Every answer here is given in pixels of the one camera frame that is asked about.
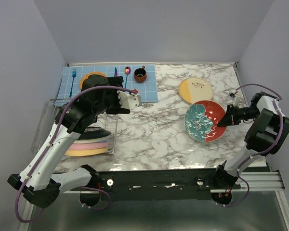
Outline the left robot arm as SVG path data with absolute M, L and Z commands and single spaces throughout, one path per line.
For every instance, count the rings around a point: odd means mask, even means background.
M 19 174 L 12 174 L 7 182 L 31 204 L 49 207 L 60 193 L 78 187 L 92 190 L 98 185 L 98 173 L 89 165 L 54 174 L 54 170 L 69 147 L 97 121 L 100 114 L 129 114 L 141 105 L 139 94 L 125 89 L 123 77 L 89 75 L 81 92 L 62 105 L 48 138 L 30 164 Z

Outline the cream and yellow plate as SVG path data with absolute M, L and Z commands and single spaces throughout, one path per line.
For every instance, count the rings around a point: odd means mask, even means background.
M 213 89 L 210 83 L 198 77 L 184 79 L 179 85 L 178 92 L 182 100 L 188 104 L 213 98 Z

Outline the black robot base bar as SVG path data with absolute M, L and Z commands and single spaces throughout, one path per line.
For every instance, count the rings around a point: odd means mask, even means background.
M 87 187 L 101 189 L 102 199 L 112 201 L 210 200 L 213 190 L 240 189 L 236 183 L 225 183 L 213 168 L 100 171 Z

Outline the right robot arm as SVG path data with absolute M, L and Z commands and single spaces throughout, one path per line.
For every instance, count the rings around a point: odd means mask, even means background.
M 241 121 L 250 119 L 254 122 L 245 135 L 241 151 L 216 168 L 212 176 L 212 184 L 216 188 L 232 187 L 251 163 L 261 156 L 279 151 L 289 134 L 289 118 L 282 113 L 280 100 L 282 98 L 278 94 L 273 96 L 261 91 L 253 96 L 249 107 L 227 106 L 218 127 L 239 125 Z

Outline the white ceramic plate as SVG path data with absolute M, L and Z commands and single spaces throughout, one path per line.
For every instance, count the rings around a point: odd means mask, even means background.
M 196 102 L 187 109 L 184 115 L 185 130 L 196 141 L 215 141 L 226 131 L 226 127 L 218 127 L 224 115 L 225 110 L 214 101 Z

